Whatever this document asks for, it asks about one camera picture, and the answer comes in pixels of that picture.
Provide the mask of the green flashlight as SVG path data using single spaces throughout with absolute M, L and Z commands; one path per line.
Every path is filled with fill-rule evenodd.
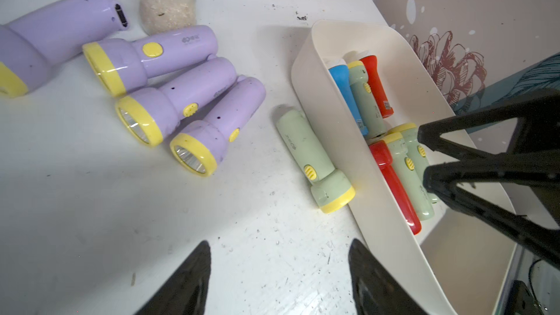
M 414 162 L 408 155 L 408 147 L 400 132 L 387 134 L 381 139 L 392 154 L 392 167 L 398 175 L 420 221 L 434 217 L 433 204 L 415 170 Z
M 277 120 L 276 128 L 310 183 L 312 196 L 323 213 L 338 211 L 355 197 L 352 183 L 334 166 L 302 112 L 285 112 Z
M 402 134 L 408 147 L 408 155 L 414 162 L 415 170 L 420 178 L 421 183 L 423 184 L 424 171 L 429 166 L 429 161 L 427 159 L 427 153 L 425 152 L 424 147 L 419 143 L 417 139 L 418 128 L 415 123 L 404 123 L 390 129 L 388 134 L 397 132 L 400 132 Z M 435 196 L 435 194 L 428 192 L 427 195 L 432 204 L 437 203 L 438 198 Z
M 368 84 L 369 77 L 363 62 L 353 61 L 348 64 L 348 68 L 349 86 L 363 122 L 368 128 L 364 138 L 368 144 L 372 144 L 385 136 L 386 125 Z

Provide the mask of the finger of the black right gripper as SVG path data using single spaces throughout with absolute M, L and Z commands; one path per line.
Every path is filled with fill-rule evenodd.
M 491 154 L 442 137 L 453 131 L 515 119 L 504 153 Z M 559 91 L 536 90 L 469 115 L 421 125 L 418 140 L 453 158 L 428 167 L 423 183 L 455 211 L 473 216 L 559 267 L 559 231 L 544 228 L 460 187 L 462 183 L 498 182 L 532 190 L 555 221 L 559 220 Z

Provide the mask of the purple flashlight top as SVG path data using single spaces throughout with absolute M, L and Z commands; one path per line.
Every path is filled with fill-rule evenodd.
M 60 0 L 1 25 L 1 95 L 24 96 L 50 81 L 82 46 L 128 28 L 118 0 Z

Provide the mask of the blue flashlight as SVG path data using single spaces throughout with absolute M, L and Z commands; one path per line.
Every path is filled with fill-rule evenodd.
M 367 126 L 364 124 L 354 95 L 351 91 L 349 84 L 349 68 L 344 59 L 326 59 L 325 65 L 333 78 L 338 90 L 343 96 L 346 105 L 354 118 L 354 122 L 360 130 L 360 133 L 365 136 L 368 135 Z

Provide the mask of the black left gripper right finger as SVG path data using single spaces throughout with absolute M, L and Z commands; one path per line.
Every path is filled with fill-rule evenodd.
M 349 269 L 356 311 L 361 315 L 425 314 L 367 247 L 354 239 Z

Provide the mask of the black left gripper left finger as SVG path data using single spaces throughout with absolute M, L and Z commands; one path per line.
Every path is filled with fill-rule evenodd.
M 202 241 L 136 314 L 204 314 L 211 276 L 211 247 Z

